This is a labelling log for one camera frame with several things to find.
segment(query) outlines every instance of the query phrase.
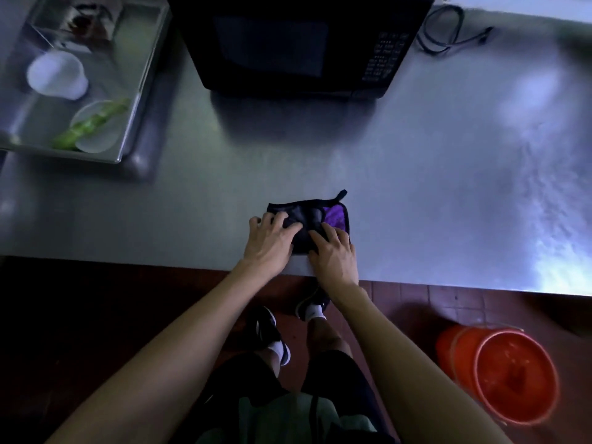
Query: left hand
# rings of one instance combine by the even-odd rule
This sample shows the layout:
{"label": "left hand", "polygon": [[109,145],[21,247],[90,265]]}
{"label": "left hand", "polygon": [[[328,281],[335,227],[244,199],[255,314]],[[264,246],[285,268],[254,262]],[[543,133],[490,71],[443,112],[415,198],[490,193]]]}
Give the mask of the left hand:
{"label": "left hand", "polygon": [[266,212],[263,218],[249,220],[250,233],[245,247],[244,262],[252,265],[262,276],[271,280],[288,264],[292,255],[292,239],[302,229],[301,223],[284,228],[286,212],[277,215]]}

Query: black sneaker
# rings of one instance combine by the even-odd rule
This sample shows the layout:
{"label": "black sneaker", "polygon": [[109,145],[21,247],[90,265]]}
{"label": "black sneaker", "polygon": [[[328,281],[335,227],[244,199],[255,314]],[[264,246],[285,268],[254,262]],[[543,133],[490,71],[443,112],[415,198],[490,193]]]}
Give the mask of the black sneaker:
{"label": "black sneaker", "polygon": [[269,308],[266,306],[256,306],[249,312],[245,332],[254,351],[260,351],[268,347],[271,343],[280,341],[284,346],[284,356],[280,365],[285,366],[290,361],[290,348],[282,340],[282,335],[276,325],[275,316],[273,316]]}
{"label": "black sneaker", "polygon": [[320,286],[318,286],[312,295],[307,297],[305,300],[300,301],[296,306],[296,318],[306,321],[305,316],[308,306],[321,306],[321,310],[324,312],[330,303],[331,299],[329,298],[329,295]]}

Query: red tile floor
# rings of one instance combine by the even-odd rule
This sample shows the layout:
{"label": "red tile floor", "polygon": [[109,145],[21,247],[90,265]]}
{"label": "red tile floor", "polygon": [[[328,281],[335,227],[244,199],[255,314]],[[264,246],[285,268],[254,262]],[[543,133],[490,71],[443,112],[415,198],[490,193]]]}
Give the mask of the red tile floor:
{"label": "red tile floor", "polygon": [[[223,277],[223,272],[207,270],[8,258],[0,267],[0,430],[18,433],[13,436],[19,442],[42,442],[101,382]],[[308,277],[277,277],[253,300],[277,313],[292,351],[292,361],[280,375],[290,390],[300,388],[308,362],[306,326],[290,313],[314,283]],[[574,298],[405,283],[364,281],[362,286],[432,358],[435,337],[452,321],[524,328],[554,359],[561,401],[546,424],[503,425],[504,430],[519,444],[590,441],[592,340],[543,313]],[[592,298],[577,301],[580,310],[590,310]],[[331,306],[327,318],[349,341],[371,380],[341,314]],[[243,321],[220,359],[237,350]]]}

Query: microwave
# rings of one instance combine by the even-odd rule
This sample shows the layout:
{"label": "microwave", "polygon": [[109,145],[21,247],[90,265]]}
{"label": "microwave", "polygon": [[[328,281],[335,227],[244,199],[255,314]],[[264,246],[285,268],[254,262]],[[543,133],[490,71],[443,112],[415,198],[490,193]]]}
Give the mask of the microwave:
{"label": "microwave", "polygon": [[434,0],[168,0],[204,87],[380,98]]}

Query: black shorts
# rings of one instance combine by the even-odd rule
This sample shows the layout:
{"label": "black shorts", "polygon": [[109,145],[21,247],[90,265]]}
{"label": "black shorts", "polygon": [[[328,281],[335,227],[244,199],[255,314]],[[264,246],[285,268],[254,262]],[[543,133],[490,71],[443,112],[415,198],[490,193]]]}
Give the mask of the black shorts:
{"label": "black shorts", "polygon": [[[312,358],[301,391],[329,399],[339,416],[363,414],[376,431],[389,433],[366,377],[356,362],[342,351],[325,351]],[[237,355],[210,375],[171,442],[194,443],[207,430],[235,428],[239,421],[236,405],[241,397],[248,397],[254,407],[261,407],[285,394],[288,391],[259,356],[254,353]]]}

